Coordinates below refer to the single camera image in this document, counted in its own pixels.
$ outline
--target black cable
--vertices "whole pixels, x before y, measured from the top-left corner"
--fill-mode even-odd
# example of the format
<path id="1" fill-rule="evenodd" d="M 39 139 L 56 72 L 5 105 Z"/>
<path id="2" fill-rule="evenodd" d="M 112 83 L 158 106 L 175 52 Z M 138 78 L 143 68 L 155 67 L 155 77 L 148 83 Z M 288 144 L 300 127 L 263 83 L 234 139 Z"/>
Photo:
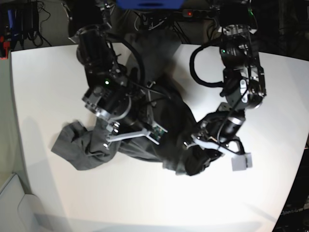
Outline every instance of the black cable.
<path id="1" fill-rule="evenodd" d="M 158 102 L 158 101 L 161 101 L 161 100 L 166 100 L 166 98 L 157 98 L 157 99 L 148 101 L 148 102 L 146 102 L 145 104 L 141 105 L 140 108 L 143 108 L 143 107 L 145 107 L 145 106 L 147 106 L 147 105 L 149 105 L 149 104 L 151 104 L 151 103 L 153 103 L 153 102 Z"/>
<path id="2" fill-rule="evenodd" d="M 213 37 L 213 34 L 214 34 L 215 31 L 216 31 L 216 28 L 213 27 L 213 30 L 212 30 L 212 32 L 211 32 L 211 38 Z"/>
<path id="3" fill-rule="evenodd" d="M 206 30 L 207 38 L 209 41 L 211 40 L 211 35 L 209 35 L 209 31 L 212 27 L 214 27 L 214 21 L 207 27 L 207 30 Z"/>
<path id="4" fill-rule="evenodd" d="M 178 35 L 178 38 L 181 40 L 181 42 L 183 43 L 183 40 L 184 40 L 184 43 L 189 43 L 186 39 L 186 37 L 179 31 L 179 29 L 177 27 L 175 27 L 175 25 L 173 25 L 173 28 L 175 30 L 175 33 Z"/>
<path id="5" fill-rule="evenodd" d="M 134 14 L 136 14 L 138 16 L 138 18 L 140 18 L 141 22 L 146 22 L 147 20 L 144 19 L 143 15 L 139 15 L 138 13 L 136 13 L 135 11 L 132 11 Z"/>
<path id="6" fill-rule="evenodd" d="M 181 39 L 181 37 L 180 37 L 180 35 L 179 35 L 180 33 L 177 32 L 177 31 L 175 31 L 175 30 L 173 30 L 173 32 L 176 33 L 176 35 L 178 36 L 179 40 L 183 43 L 183 41 L 182 41 L 182 39 Z"/>
<path id="7" fill-rule="evenodd" d="M 209 47 L 209 46 L 213 46 L 213 45 L 216 45 L 218 44 L 219 42 L 221 42 L 221 37 L 217 38 L 217 39 L 214 39 L 214 40 L 211 40 L 211 41 L 208 41 L 207 43 L 203 44 L 201 47 L 197 48 L 191 55 L 190 57 L 190 74 L 192 76 L 192 78 L 195 80 L 195 82 L 197 82 L 198 84 L 202 85 L 202 86 L 206 86 L 206 87 L 210 87 L 210 88 L 216 88 L 216 87 L 223 87 L 223 82 L 220 81 L 220 82 L 215 82 L 215 83 L 209 83 L 209 82 L 206 82 L 206 81 L 202 81 L 197 73 L 195 72 L 195 67 L 194 67 L 194 60 L 195 60 L 195 57 L 197 56 L 197 54 L 204 50 L 205 48 Z"/>
<path id="8" fill-rule="evenodd" d="M 40 22 L 40 33 L 42 33 L 42 24 L 43 24 L 43 22 L 47 21 L 47 20 L 50 18 L 50 16 L 51 16 L 51 14 L 50 14 L 47 10 L 45 10 L 44 8 L 41 8 L 41 9 L 42 9 L 43 11 L 45 11 L 46 13 L 48 13 L 49 16 L 47 17 L 47 19 L 45 19 L 45 20 L 43 20 L 43 21 Z"/>
<path id="9" fill-rule="evenodd" d="M 188 40 L 189 44 L 191 43 L 191 40 L 189 39 L 189 37 L 184 33 L 183 29 L 181 28 L 181 26 L 179 25 L 179 23 L 176 21 L 176 24 L 178 25 L 179 29 L 181 30 L 181 32 L 183 33 L 183 35 L 186 37 L 186 39 Z"/>
<path id="10" fill-rule="evenodd" d="M 140 87 L 140 88 L 149 90 L 150 92 L 153 92 L 153 93 L 162 95 L 162 96 L 164 96 L 164 97 L 166 97 L 166 98 L 169 99 L 168 95 L 166 95 L 166 94 L 164 94 L 164 93 L 161 93 L 161 92 L 159 92 L 159 91 L 153 90 L 152 88 L 148 88 L 148 87 L 146 87 L 146 86 L 141 86 L 140 84 L 136 83 L 135 81 L 132 81 L 131 79 L 129 79 L 129 81 L 130 81 L 132 84 L 134 84 L 134 85 L 136 85 L 136 86 L 138 86 L 138 87 Z"/>
<path id="11" fill-rule="evenodd" d="M 293 56 L 295 54 L 295 52 L 297 52 L 297 50 L 301 47 L 301 45 L 303 44 L 303 41 L 306 39 L 305 35 L 303 34 L 303 36 L 300 38 L 300 40 L 298 41 L 298 44 L 295 46 L 294 50 L 291 52 L 291 56 Z"/>
<path id="12" fill-rule="evenodd" d="M 133 56 L 136 59 L 136 62 L 139 65 L 139 68 L 140 68 L 140 84 L 144 85 L 145 84 L 145 76 L 146 76 L 145 66 L 144 66 L 144 62 L 143 62 L 140 54 L 137 52 L 137 50 L 128 41 L 126 41 L 124 38 L 122 38 L 118 35 L 107 33 L 107 36 L 111 39 L 114 39 L 114 40 L 121 42 L 124 46 L 126 46 L 132 52 Z"/>
<path id="13" fill-rule="evenodd" d="M 20 46 L 21 48 L 24 50 L 25 46 L 24 46 L 24 40 L 19 40 Z"/>
<path id="14" fill-rule="evenodd" d="M 235 111 L 236 107 L 238 106 L 238 104 L 240 103 L 241 99 L 246 95 L 248 91 L 248 88 L 246 89 L 246 91 L 244 92 L 244 94 L 237 100 L 237 102 L 233 105 L 232 109 L 230 110 L 230 112 L 228 113 L 228 115 L 225 117 L 225 119 L 223 120 L 218 133 L 217 133 L 217 143 L 220 145 L 220 133 L 224 127 L 224 125 L 226 124 L 228 118 L 232 115 L 232 113 Z"/>
<path id="15" fill-rule="evenodd" d="M 52 47 L 51 43 L 50 43 L 50 42 L 48 42 L 48 40 L 47 40 L 47 39 L 45 39 L 45 38 L 41 35 L 41 33 L 40 33 L 40 32 L 38 32 L 38 34 L 39 34 L 39 37 L 40 37 L 41 39 L 43 39 L 45 42 L 47 42 L 47 43 L 48 43 L 48 45 L 49 45 L 49 46 L 51 46 L 51 47 Z"/>
<path id="16" fill-rule="evenodd" d="M 32 38 L 31 35 L 28 33 L 28 39 L 29 39 L 30 41 L 32 41 L 32 43 L 33 43 L 34 46 L 36 46 L 36 47 L 41 47 L 41 46 L 43 45 L 43 43 L 44 43 L 42 37 L 39 36 L 39 38 L 40 38 L 40 43 L 39 43 L 39 44 L 36 44 L 36 43 L 35 43 L 35 39 L 37 38 L 38 35 L 39 35 L 39 32 L 37 31 L 36 35 Z"/>
<path id="17" fill-rule="evenodd" d="M 111 50 L 112 50 L 112 54 L 113 54 L 113 56 L 114 56 L 114 61 L 117 61 L 117 55 L 116 55 L 116 53 L 115 53 L 114 46 L 112 45 L 112 42 L 111 42 L 110 40 L 106 40 L 106 42 L 108 42 L 109 45 L 110 45 L 110 48 L 111 48 Z"/>
<path id="18" fill-rule="evenodd" d="M 227 140 L 227 141 L 225 141 L 225 142 L 223 142 L 223 143 L 221 143 L 221 144 L 226 145 L 226 144 L 228 144 L 228 143 L 230 143 L 230 142 L 240 142 L 240 139 L 231 139 L 231 140 Z"/>

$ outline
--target blue object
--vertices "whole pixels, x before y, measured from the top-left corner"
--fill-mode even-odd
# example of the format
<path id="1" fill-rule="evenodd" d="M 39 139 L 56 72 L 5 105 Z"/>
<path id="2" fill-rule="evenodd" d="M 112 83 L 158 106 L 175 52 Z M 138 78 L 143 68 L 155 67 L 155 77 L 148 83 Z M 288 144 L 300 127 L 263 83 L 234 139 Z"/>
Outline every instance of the blue object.
<path id="1" fill-rule="evenodd" d="M 16 31 L 15 10 L 8 10 L 9 26 L 11 29 L 11 40 L 17 40 L 18 33 Z"/>
<path id="2" fill-rule="evenodd" d="M 15 27 L 15 16 L 13 10 L 8 10 L 10 29 Z"/>
<path id="3" fill-rule="evenodd" d="M 184 0 L 117 0 L 123 9 L 179 9 Z"/>

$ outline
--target floor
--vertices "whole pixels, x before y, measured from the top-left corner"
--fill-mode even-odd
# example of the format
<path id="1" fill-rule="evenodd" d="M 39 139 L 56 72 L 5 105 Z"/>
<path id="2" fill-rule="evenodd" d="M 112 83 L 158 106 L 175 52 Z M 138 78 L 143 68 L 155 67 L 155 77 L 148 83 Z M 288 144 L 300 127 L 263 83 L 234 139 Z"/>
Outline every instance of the floor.
<path id="1" fill-rule="evenodd" d="M 46 38 L 52 46 L 70 45 L 72 41 L 68 39 L 68 20 L 65 11 L 62 8 L 60 0 L 42 0 L 44 2 L 45 11 L 40 11 L 40 22 L 42 23 L 42 35 Z M 183 5 L 187 9 L 206 9 L 208 7 L 204 0 L 188 0 Z M 112 15 L 113 28 L 112 33 L 125 34 L 135 32 L 134 21 L 136 15 L 131 13 L 126 20 L 118 20 L 121 18 L 123 11 L 119 8 L 115 9 Z M 197 23 L 180 23 L 180 26 L 184 30 L 184 33 L 188 35 L 193 44 L 201 44 L 205 41 L 205 28 L 211 21 L 197 22 Z M 29 40 L 25 40 L 25 49 L 36 48 Z M 48 47 L 49 45 L 44 42 L 42 47 Z M 15 51 L 22 50 L 20 44 L 16 45 Z"/>
<path id="2" fill-rule="evenodd" d="M 0 60 L 0 187 L 11 173 L 16 173 L 25 193 L 31 193 L 19 140 L 10 65 L 9 59 Z"/>

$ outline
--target tabletop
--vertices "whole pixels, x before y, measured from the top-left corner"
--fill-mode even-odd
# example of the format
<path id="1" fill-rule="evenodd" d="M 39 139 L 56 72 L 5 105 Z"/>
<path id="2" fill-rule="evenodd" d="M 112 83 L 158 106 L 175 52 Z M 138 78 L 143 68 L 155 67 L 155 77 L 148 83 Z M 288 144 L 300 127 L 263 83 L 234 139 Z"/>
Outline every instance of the tabletop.
<path id="1" fill-rule="evenodd" d="M 125 64 L 130 52 L 114 46 Z M 194 82 L 189 58 L 196 45 L 181 45 L 167 72 L 173 75 L 196 120 L 225 100 L 220 89 Z M 161 163 L 118 153 L 95 169 L 77 171 L 51 152 L 62 127 L 95 117 L 81 98 L 87 90 L 76 46 L 12 53 L 14 95 L 33 194 L 55 231 L 272 231 L 294 181 L 309 132 L 309 63 L 260 53 L 267 97 L 246 112 L 238 132 L 253 167 L 232 172 L 228 156 L 196 176 L 176 176 Z M 196 72 L 208 82 L 223 79 L 217 47 L 200 52 Z"/>

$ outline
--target dark gray cloth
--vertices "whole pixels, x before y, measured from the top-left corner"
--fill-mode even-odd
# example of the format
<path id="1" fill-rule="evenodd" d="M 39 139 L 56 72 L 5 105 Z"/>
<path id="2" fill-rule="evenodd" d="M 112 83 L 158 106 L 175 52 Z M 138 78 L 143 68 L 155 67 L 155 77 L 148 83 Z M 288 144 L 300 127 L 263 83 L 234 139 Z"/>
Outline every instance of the dark gray cloth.
<path id="1" fill-rule="evenodd" d="M 168 133 L 162 136 L 160 145 L 140 137 L 111 143 L 107 150 L 103 145 L 107 143 L 106 122 L 98 118 L 92 131 L 88 131 L 79 122 L 65 126 L 52 151 L 70 162 L 77 170 L 88 170 L 104 164 L 119 151 L 136 159 L 162 162 L 163 168 L 184 174 L 185 161 L 194 150 L 183 150 L 183 142 L 196 121 L 168 77 L 162 76 L 157 83 L 164 87 L 171 98 L 158 101 L 154 108 L 155 121 L 168 130 Z"/>
<path id="2" fill-rule="evenodd" d="M 183 102 L 171 79 L 162 75 L 171 61 L 180 42 L 175 35 L 165 31 L 130 37 L 132 45 L 140 52 L 147 81 L 156 81 L 154 88 L 170 96 L 170 100 L 158 101 L 154 119 L 168 130 L 156 145 L 145 137 L 112 143 L 110 149 L 104 147 L 106 122 L 97 119 L 93 131 L 88 131 L 79 122 L 73 122 L 61 131 L 52 151 L 70 162 L 77 170 L 88 170 L 110 161 L 117 151 L 136 159 L 161 162 L 166 169 L 184 174 L 184 164 L 196 149 L 183 150 L 183 141 L 196 121 L 190 108 Z M 129 59 L 127 68 L 136 66 L 134 59 Z M 152 94 L 152 99 L 162 96 Z"/>
<path id="3" fill-rule="evenodd" d="M 70 162 L 77 170 L 88 170 L 110 161 L 121 142 L 112 143 L 110 149 L 104 147 L 106 122 L 97 120 L 92 131 L 80 122 L 66 125 L 58 136 L 52 152 Z"/>

